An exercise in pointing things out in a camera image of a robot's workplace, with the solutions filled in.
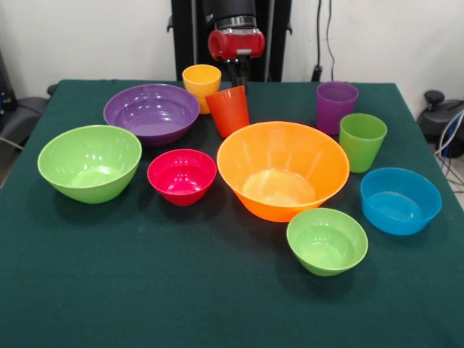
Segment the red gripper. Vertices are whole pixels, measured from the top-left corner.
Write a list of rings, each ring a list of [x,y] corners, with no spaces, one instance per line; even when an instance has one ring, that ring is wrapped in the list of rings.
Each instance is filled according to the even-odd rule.
[[[247,95],[249,58],[259,58],[265,50],[265,37],[262,32],[257,28],[213,30],[209,34],[207,45],[214,60],[228,59],[231,85],[243,86]]]

